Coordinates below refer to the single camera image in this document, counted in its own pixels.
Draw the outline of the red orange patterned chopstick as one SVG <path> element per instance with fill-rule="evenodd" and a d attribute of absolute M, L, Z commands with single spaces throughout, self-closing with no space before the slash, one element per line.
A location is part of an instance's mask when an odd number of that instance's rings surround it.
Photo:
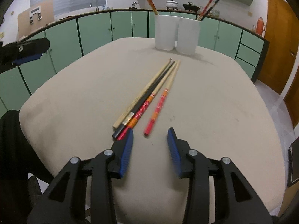
<path fill-rule="evenodd" d="M 164 82 L 167 80 L 168 76 L 172 73 L 174 67 L 175 67 L 175 61 L 173 61 L 173 65 L 170 67 L 168 72 L 165 74 L 165 76 L 161 79 L 161 81 L 158 83 L 158 85 L 155 87 L 155 89 L 152 91 L 152 93 L 149 95 L 147 100 L 143 103 L 143 105 L 140 107 L 140 109 L 135 113 L 133 118 L 130 120 L 130 122 L 126 125 L 125 129 L 121 132 L 121 134 L 118 136 L 116 140 L 121 140 L 126 135 L 126 132 L 129 128 L 133 129 L 134 126 L 137 124 L 138 120 L 142 117 L 143 113 L 146 111 L 146 109 L 149 107 L 150 103 L 156 96 L 156 94 L 159 92 L 160 88 L 164 84 Z"/>

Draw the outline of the black chopstick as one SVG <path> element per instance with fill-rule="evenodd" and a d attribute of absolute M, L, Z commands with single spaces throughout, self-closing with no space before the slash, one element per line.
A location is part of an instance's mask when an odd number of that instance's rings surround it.
<path fill-rule="evenodd" d="M 203 21 L 205 19 L 205 17 L 207 17 L 207 15 L 213 10 L 213 8 L 217 5 L 217 3 L 220 0 L 216 0 L 215 3 L 204 13 L 204 15 L 201 17 L 200 21 Z"/>
<path fill-rule="evenodd" d="M 138 99 L 138 101 L 135 103 L 135 105 L 129 110 L 128 114 L 125 116 L 125 118 L 122 120 L 122 122 L 116 128 L 115 132 L 112 134 L 112 138 L 114 140 L 116 140 L 118 138 L 118 136 L 121 134 L 121 132 L 125 129 L 126 125 L 130 122 L 130 120 L 133 118 L 135 113 L 140 109 L 140 107 L 143 105 L 143 103 L 147 100 L 149 95 L 152 93 L 152 91 L 155 89 L 155 87 L 158 85 L 158 83 L 161 81 L 161 79 L 165 76 L 165 74 L 168 72 L 168 70 L 173 65 L 173 63 L 174 62 L 172 62 L 172 60 L 169 59 L 168 64 L 165 66 L 165 68 L 162 70 L 162 72 L 160 72 L 160 74 L 154 80 L 154 82 L 150 84 L 150 86 L 141 95 L 141 97 Z"/>

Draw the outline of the plain wooden chopstick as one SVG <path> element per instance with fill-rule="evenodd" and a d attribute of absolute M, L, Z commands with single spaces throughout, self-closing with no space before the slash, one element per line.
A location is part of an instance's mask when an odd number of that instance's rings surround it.
<path fill-rule="evenodd" d="M 129 112 L 133 109 L 133 107 L 137 104 L 139 99 L 145 94 L 145 92 L 149 89 L 149 87 L 154 83 L 154 81 L 161 75 L 161 73 L 166 69 L 166 67 L 171 62 L 171 59 L 168 59 L 167 63 L 160 68 L 160 70 L 154 75 L 154 77 L 147 83 L 147 85 L 138 93 L 136 98 L 131 102 L 131 104 L 127 107 L 127 109 L 122 113 L 122 115 L 116 120 L 116 122 L 112 125 L 113 129 L 116 130 L 125 117 L 129 114 Z"/>
<path fill-rule="evenodd" d="M 147 2 L 149 3 L 151 9 L 153 10 L 154 14 L 155 15 L 159 15 L 157 9 L 156 9 L 156 6 L 154 5 L 154 2 L 152 0 L 147 0 Z"/>

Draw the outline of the cardboard box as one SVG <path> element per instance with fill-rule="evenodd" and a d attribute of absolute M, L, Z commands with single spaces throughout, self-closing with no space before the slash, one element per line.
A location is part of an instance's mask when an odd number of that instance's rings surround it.
<path fill-rule="evenodd" d="M 54 2 L 44 0 L 18 15 L 18 39 L 54 22 Z"/>

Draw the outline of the right white plastic container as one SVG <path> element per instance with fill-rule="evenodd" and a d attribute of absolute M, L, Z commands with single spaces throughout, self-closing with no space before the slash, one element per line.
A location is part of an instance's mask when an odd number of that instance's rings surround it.
<path fill-rule="evenodd" d="M 180 54 L 194 55 L 198 45 L 200 22 L 189 18 L 180 18 L 178 22 L 176 50 Z"/>

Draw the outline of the white plastic container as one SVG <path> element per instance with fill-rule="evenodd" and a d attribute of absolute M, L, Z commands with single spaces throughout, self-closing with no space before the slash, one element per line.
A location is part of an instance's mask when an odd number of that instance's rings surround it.
<path fill-rule="evenodd" d="M 179 17 L 155 15 L 155 47 L 171 51 L 177 40 Z"/>
<path fill-rule="evenodd" d="M 180 54 L 194 55 L 198 45 L 200 22 L 189 18 L 180 18 L 178 22 L 176 50 Z"/>

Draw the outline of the black chair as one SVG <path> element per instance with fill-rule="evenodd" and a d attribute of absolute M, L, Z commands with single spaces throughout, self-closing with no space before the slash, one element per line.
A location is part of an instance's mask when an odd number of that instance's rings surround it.
<path fill-rule="evenodd" d="M 299 138 L 290 145 L 288 150 L 288 167 L 287 187 L 290 187 L 299 179 Z"/>

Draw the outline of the green base cabinets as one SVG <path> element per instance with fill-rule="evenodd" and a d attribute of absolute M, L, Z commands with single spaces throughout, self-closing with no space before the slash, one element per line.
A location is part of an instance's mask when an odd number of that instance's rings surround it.
<path fill-rule="evenodd" d="M 32 62 L 1 73 L 1 114 L 18 110 L 48 79 L 87 53 L 119 38 L 154 38 L 155 17 L 148 10 L 119 10 L 79 16 L 36 33 L 47 38 L 47 52 Z M 269 42 L 233 23 L 205 18 L 199 29 L 198 46 L 235 59 L 256 81 Z"/>

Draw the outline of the left white plastic container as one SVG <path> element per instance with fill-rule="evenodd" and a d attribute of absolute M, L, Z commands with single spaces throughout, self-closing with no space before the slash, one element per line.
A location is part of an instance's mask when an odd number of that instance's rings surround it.
<path fill-rule="evenodd" d="M 171 51 L 177 40 L 179 17 L 155 15 L 155 47 Z"/>

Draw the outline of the black wok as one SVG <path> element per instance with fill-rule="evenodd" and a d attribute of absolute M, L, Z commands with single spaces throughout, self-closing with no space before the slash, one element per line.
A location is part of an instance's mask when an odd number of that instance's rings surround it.
<path fill-rule="evenodd" d="M 195 6 L 193 3 L 188 2 L 187 4 L 183 4 L 185 11 L 195 12 L 197 13 L 199 11 L 199 7 Z"/>

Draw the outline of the white cooking pot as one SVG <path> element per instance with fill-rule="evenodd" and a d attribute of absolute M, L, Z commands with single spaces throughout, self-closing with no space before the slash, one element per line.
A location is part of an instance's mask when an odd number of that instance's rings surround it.
<path fill-rule="evenodd" d="M 169 0 L 166 2 L 166 9 L 167 10 L 178 10 L 178 2 L 174 0 Z"/>

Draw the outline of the orange thermos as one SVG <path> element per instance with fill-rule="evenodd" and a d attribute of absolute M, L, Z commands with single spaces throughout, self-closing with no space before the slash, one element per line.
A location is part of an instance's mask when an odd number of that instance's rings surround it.
<path fill-rule="evenodd" d="M 265 23 L 263 21 L 263 18 L 262 17 L 259 17 L 258 20 L 257 20 L 257 24 L 256 24 L 256 33 L 260 36 L 263 35 L 263 32 L 265 31 L 266 29 L 266 26 L 265 26 Z"/>

